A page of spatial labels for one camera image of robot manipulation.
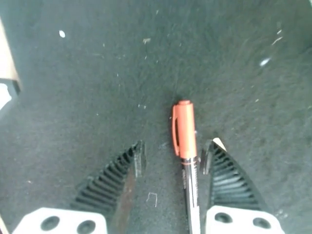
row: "debris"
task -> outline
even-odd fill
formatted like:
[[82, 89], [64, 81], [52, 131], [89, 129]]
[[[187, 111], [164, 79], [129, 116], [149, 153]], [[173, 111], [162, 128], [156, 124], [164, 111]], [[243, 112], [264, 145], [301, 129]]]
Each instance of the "debris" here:
[[281, 40], [283, 37], [279, 37], [278, 39], [276, 39], [273, 43], [272, 43], [272, 45], [274, 45], [275, 43], [277, 43], [279, 40]]
[[264, 65], [266, 65], [270, 60], [271, 58], [265, 58], [264, 60], [262, 60], [259, 64], [260, 67], [263, 67]]
[[143, 43], [144, 43], [144, 44], [149, 43], [150, 41], [151, 41], [150, 38], [144, 38], [144, 39], [143, 39]]
[[64, 38], [65, 37], [65, 33], [64, 33], [64, 31], [62, 31], [62, 30], [59, 30], [59, 36], [61, 37], [61, 38]]
[[150, 195], [154, 195], [155, 196], [155, 207], [157, 207], [157, 194], [156, 193], [148, 193], [146, 202], [150, 199]]

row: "orange marker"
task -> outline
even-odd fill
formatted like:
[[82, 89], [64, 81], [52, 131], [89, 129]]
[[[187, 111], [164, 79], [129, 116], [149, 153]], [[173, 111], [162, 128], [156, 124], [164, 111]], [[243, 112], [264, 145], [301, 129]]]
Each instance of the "orange marker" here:
[[173, 106], [172, 136], [175, 154], [181, 158], [189, 234], [200, 234], [197, 186], [197, 150], [194, 109], [191, 101], [179, 101], [177, 105]]

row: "pen clip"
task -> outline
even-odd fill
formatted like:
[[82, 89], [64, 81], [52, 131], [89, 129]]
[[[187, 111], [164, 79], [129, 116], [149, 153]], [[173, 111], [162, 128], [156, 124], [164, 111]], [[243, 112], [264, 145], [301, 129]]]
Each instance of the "pen clip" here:
[[175, 154], [179, 156], [179, 146], [176, 140], [176, 105], [174, 105], [172, 109], [172, 137], [173, 137]]

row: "screw hole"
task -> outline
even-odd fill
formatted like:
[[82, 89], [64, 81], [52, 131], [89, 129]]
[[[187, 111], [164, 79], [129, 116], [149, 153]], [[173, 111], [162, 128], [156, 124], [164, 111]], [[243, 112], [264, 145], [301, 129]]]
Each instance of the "screw hole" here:
[[46, 218], [42, 223], [41, 223], [41, 229], [43, 231], [50, 231], [54, 228], [56, 228], [59, 224], [59, 217], [57, 216], [51, 216]]
[[79, 224], [77, 227], [78, 234], [90, 234], [96, 228], [96, 223], [92, 220], [86, 220]]
[[215, 216], [214, 216], [214, 219], [218, 222], [222, 222], [222, 223], [232, 223], [233, 220], [231, 218], [231, 216], [229, 216], [228, 214], [226, 213], [217, 213]]
[[255, 218], [253, 220], [253, 224], [257, 227], [264, 228], [264, 229], [270, 229], [271, 228], [270, 223], [263, 218]]

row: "dark carpet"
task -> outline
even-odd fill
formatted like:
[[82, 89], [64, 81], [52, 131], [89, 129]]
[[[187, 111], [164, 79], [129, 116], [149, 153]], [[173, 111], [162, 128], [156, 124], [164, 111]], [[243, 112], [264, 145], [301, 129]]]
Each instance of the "dark carpet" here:
[[0, 17], [23, 84], [0, 121], [11, 231], [39, 207], [68, 207], [77, 184], [142, 139], [128, 233], [187, 233], [169, 118], [189, 98], [198, 149], [221, 137], [285, 232], [312, 233], [308, 0], [5, 0]]

